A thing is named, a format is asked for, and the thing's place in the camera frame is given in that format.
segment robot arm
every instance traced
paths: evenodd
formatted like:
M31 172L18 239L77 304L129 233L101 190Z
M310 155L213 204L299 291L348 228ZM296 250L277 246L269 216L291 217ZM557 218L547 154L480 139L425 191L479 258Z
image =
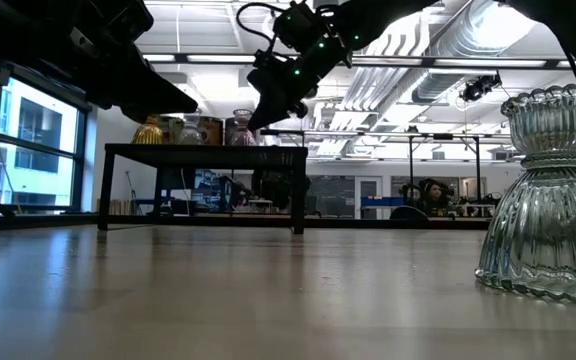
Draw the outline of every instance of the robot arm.
M495 0L548 26L562 46L576 57L576 1ZM251 130L283 120L290 112L307 113L301 100L316 94L317 83L339 62L351 67L352 52L368 46L394 21L435 3L435 0L350 0L317 9L291 3L275 21L274 31L301 56L281 60L258 51L249 82L259 91L260 103L249 123Z

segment window frame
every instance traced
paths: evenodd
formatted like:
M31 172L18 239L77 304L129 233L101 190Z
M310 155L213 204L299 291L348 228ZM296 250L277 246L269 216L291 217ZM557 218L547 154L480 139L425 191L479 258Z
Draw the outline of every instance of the window frame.
M22 210L81 211L81 194L83 189L83 172L85 166L86 125L88 122L88 114L92 110L92 107L85 101L82 101L81 94L70 91L68 89L60 88L45 79L32 76L32 74L29 75L27 72L24 72L24 70L15 70L13 70L13 74L10 76L11 79L21 81L24 84L31 86L34 89L41 91L46 95L49 95L56 100L62 101L77 109L77 125L75 127L76 138L73 153L52 148L47 145L33 143L32 141L22 140L13 136L0 134L0 143L2 144L10 144L20 148L26 148L41 153L56 155L59 157L71 159L73 161L73 174L70 188L70 205L22 205ZM8 78L0 78L0 104L3 91L2 89L7 85L8 80ZM4 204L4 206L11 210L17 209L17 204Z

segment person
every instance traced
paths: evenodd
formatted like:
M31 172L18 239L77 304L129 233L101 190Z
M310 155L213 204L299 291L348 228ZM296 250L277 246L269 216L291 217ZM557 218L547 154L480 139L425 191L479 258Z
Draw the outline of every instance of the person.
M452 192L446 185L434 180L426 179L419 182L421 198L415 206L428 216L441 216L450 207L448 195Z

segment ceiling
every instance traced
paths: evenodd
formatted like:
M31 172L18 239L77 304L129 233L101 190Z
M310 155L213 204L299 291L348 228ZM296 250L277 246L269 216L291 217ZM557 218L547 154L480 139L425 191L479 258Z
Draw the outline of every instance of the ceiling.
M320 4L330 0L310 0ZM184 1L145 1L149 11L155 19L155 24L150 31L142 35L137 44L144 53L211 53L211 54L253 54L258 49L265 49L267 42L256 35L249 34L241 30L235 21L235 14L239 8L248 1L228 1L228 0L184 0ZM281 7L286 7L289 1L263 1ZM467 0L444 0L441 6L429 12L424 21L427 22L429 37L436 37L441 41L440 29L451 21L453 16L466 4ZM272 19L266 9L251 8L246 10L242 16L242 22L255 30L270 32ZM513 42L502 52L496 54L502 57L518 58L563 58L563 53L554 35L543 25L530 25L531 29L525 36ZM407 30L402 31L402 39L410 36ZM423 38L418 33L417 44L422 44ZM283 45L277 48L282 53L293 53ZM164 74L183 73L188 76L189 83L194 90L193 95L199 97L199 102L206 114L216 117L229 117L235 109L254 108L258 99L258 94L247 84L246 74L250 67L246 65L161 65L155 69ZM319 113L317 109L325 107L327 102L334 99L335 104L347 95L349 87L353 81L358 81L358 69L346 69L338 67L334 69L320 83L318 98L322 104L309 102L310 114L306 121L298 119L288 119L276 127L279 128L304 128L305 130L322 130L326 123L326 115ZM406 79L407 73L400 82L393 86L394 90L385 89L386 93L396 92L396 88ZM366 113L349 115L349 121L343 130L355 130L357 127L362 130L373 130L378 125L388 125L380 127L384 131L403 131L409 124L417 125L420 131L424 132L507 132L502 127L505 121L499 113L500 104L508 98L521 92L527 92L534 88L547 87L550 85L565 85L574 82L570 71L561 70L503 70L500 71L503 81L503 89L495 89L491 94L485 96L476 104L471 104L464 109L464 104L456 99L460 90L459 84L455 84L449 90L442 93L442 98L431 106L419 107L419 111L413 112L410 118L404 118L394 126L392 121L386 118L386 111L383 106L375 109L377 114L369 116ZM383 86L375 76L377 82L368 92L379 92L378 87ZM335 116L335 108L328 112L328 122L332 122Z

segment wooden table surface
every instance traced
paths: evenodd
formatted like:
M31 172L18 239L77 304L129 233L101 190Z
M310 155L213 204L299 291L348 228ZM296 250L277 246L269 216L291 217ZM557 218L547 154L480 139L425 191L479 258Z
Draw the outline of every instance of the wooden table surface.
M576 305L476 284L483 237L0 232L0 359L576 359Z

